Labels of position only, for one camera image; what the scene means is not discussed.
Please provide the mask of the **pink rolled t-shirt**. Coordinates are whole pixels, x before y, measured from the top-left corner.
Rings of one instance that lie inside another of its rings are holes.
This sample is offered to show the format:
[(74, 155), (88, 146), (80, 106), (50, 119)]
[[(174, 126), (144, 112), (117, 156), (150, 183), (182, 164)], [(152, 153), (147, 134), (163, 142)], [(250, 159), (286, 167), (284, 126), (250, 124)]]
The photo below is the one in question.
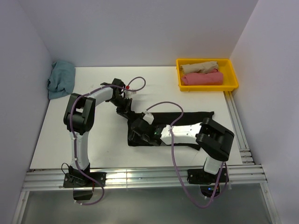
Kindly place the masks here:
[(189, 73), (182, 77), (185, 85), (222, 85), (223, 74), (215, 73)]

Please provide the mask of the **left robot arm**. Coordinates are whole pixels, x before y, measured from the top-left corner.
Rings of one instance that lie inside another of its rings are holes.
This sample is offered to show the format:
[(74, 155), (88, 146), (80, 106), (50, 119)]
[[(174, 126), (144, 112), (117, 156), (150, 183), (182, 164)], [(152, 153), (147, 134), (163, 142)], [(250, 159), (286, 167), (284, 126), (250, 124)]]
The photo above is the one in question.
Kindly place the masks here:
[(72, 139), (72, 161), (70, 173), (76, 173), (74, 181), (79, 186), (90, 183), (90, 162), (88, 159), (88, 135), (93, 127), (95, 108), (110, 102), (116, 106), (117, 114), (126, 119), (132, 119), (135, 113), (131, 111), (132, 99), (126, 97), (128, 87), (115, 78), (111, 84), (102, 83), (101, 86), (87, 94), (70, 95), (64, 114), (64, 124)]

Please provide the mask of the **blue crumpled t-shirt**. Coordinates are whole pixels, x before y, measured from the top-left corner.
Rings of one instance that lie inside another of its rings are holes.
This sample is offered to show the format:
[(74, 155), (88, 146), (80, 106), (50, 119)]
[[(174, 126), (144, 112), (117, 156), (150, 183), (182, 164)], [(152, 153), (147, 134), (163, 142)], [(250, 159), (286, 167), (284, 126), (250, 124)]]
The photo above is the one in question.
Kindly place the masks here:
[(48, 78), (48, 99), (62, 98), (73, 93), (75, 85), (75, 66), (67, 61), (55, 61)]

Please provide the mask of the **beige rolled t-shirt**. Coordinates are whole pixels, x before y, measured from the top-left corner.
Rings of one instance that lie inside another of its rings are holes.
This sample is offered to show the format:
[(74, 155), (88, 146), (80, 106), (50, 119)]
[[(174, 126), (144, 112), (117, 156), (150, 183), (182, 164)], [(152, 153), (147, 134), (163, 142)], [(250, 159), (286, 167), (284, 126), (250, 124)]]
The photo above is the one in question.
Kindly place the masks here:
[(214, 69), (218, 70), (219, 65), (216, 61), (208, 61), (203, 63), (180, 65), (180, 71), (184, 74), (189, 73), (210, 73)]

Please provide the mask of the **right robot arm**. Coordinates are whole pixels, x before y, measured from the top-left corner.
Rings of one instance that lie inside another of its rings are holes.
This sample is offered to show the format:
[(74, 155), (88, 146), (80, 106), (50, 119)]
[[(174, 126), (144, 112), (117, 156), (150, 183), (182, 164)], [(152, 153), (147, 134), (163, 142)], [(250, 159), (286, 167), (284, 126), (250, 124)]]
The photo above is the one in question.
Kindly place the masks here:
[(202, 122), (185, 125), (154, 125), (143, 119), (133, 122), (130, 130), (150, 146), (195, 146), (207, 153), (203, 179), (212, 182), (218, 177), (223, 162), (229, 159), (234, 133), (211, 118)]

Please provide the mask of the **yellow plastic bin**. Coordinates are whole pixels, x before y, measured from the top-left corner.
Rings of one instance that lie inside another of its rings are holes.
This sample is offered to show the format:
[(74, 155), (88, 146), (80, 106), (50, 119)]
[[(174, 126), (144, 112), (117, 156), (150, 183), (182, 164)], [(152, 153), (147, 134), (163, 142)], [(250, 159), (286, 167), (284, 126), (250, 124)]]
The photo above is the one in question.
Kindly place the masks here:
[(229, 59), (177, 59), (181, 91), (233, 91), (239, 87)]

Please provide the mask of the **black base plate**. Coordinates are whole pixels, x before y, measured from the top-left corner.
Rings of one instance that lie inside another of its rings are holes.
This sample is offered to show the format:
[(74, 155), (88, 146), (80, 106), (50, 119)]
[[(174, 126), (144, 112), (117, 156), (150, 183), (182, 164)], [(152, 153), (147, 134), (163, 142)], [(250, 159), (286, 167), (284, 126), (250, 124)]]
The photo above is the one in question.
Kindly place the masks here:
[(66, 173), (64, 177), (64, 188), (83, 188), (83, 187), (104, 187), (106, 182), (106, 172), (91, 172), (87, 175), (94, 179), (82, 175), (78, 170)]
[[(218, 174), (213, 175), (207, 173), (202, 168), (188, 169), (187, 174), (188, 174), (187, 181), (189, 184), (199, 184), (199, 185), (210, 185), (216, 183), (218, 177)], [(227, 174), (227, 169), (223, 168), (219, 178), (219, 183), (225, 183), (226, 181), (229, 181), (229, 177)]]

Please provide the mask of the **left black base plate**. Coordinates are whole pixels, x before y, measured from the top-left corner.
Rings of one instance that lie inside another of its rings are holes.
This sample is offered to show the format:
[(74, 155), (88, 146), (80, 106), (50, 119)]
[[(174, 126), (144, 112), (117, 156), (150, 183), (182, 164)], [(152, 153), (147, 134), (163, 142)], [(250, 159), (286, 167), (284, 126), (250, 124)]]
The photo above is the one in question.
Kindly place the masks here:
[(83, 188), (83, 187), (104, 187), (106, 182), (106, 172), (91, 172), (87, 175), (94, 179), (82, 175), (78, 170), (66, 173), (64, 177), (64, 188)]

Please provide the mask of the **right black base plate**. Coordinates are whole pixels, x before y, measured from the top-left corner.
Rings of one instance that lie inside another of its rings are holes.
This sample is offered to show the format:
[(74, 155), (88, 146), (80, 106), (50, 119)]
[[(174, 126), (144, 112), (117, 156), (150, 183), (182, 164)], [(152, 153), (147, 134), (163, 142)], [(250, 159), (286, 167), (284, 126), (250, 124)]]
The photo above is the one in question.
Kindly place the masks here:
[[(213, 175), (207, 173), (202, 168), (188, 169), (187, 174), (188, 174), (187, 181), (189, 184), (199, 184), (199, 185), (210, 185), (216, 183), (218, 177), (218, 174)], [(219, 178), (219, 183), (225, 183), (226, 181), (229, 181), (229, 177), (227, 174), (227, 169), (223, 168)]]

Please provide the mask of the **aluminium mounting rail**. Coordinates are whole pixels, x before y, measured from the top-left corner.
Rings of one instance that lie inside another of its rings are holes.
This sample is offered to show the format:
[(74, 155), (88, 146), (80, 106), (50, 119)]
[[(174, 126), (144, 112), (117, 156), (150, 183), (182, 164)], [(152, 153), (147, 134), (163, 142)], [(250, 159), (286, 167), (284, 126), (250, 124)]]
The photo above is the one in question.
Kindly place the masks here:
[[(106, 168), (92, 169), (105, 172), (105, 189), (131, 189), (153, 187), (179, 187), (180, 182), (173, 167), (156, 168)], [(228, 166), (230, 184), (267, 183), (261, 165)], [(25, 175), (22, 192), (67, 190), (63, 187), (64, 174), (60, 169), (36, 170)]]

